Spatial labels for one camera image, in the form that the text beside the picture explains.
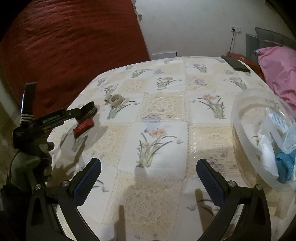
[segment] wall socket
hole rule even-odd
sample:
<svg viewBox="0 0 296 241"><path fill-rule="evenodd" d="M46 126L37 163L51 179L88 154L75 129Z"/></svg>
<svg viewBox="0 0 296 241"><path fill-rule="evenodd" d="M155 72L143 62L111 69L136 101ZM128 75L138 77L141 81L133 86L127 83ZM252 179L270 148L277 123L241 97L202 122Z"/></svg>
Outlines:
<svg viewBox="0 0 296 241"><path fill-rule="evenodd" d="M231 32L232 32L232 29L233 29L233 28L234 28L234 31L235 31L236 33L239 33L239 34L242 33L242 28L241 28L241 27L234 26L234 25L230 25L230 30L231 30Z"/></svg>

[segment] table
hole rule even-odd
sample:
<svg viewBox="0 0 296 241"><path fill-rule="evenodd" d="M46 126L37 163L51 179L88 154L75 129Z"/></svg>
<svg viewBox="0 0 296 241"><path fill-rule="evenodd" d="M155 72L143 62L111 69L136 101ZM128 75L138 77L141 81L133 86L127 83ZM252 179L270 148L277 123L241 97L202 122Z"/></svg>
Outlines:
<svg viewBox="0 0 296 241"><path fill-rule="evenodd" d="M196 175L197 160L206 158L226 180L263 186L278 240L295 216L295 193L267 186L240 145L230 114L246 88L269 89L254 71L235 71L216 57L161 59L103 73L69 107L94 101L95 126L74 141L77 123L69 120L48 138L56 145L50 185L71 179L97 157L102 172L78 209L102 241L114 229L118 240L125 233L128 241L196 241L219 210ZM120 107L105 103L109 93L125 98Z"/></svg>

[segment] red wall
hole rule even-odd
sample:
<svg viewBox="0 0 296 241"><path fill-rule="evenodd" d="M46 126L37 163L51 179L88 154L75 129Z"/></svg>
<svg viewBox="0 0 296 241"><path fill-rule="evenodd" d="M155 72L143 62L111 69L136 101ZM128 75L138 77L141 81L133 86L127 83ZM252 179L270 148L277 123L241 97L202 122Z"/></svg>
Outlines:
<svg viewBox="0 0 296 241"><path fill-rule="evenodd" d="M149 60L131 0L33 0L1 48L18 101L38 82L35 117L69 106L100 73Z"/></svg>

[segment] black smartphone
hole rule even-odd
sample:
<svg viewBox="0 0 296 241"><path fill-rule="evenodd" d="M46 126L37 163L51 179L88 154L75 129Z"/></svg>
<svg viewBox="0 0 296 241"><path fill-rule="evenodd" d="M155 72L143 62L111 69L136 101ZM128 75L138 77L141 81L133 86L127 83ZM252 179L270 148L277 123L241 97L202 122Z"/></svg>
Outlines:
<svg viewBox="0 0 296 241"><path fill-rule="evenodd" d="M249 72L249 73L251 72L249 68L247 68L241 62L239 62L238 60L236 60L231 56L222 55L221 58L224 59L227 63L229 63L231 67L234 68L234 70Z"/></svg>

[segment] pink pillow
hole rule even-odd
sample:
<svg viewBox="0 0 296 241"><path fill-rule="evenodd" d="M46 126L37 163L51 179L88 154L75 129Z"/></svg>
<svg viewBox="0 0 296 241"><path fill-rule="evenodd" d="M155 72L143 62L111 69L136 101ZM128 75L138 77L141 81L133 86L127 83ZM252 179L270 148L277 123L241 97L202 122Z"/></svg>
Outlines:
<svg viewBox="0 0 296 241"><path fill-rule="evenodd" d="M286 46L259 49L266 84L296 112L296 51Z"/></svg>

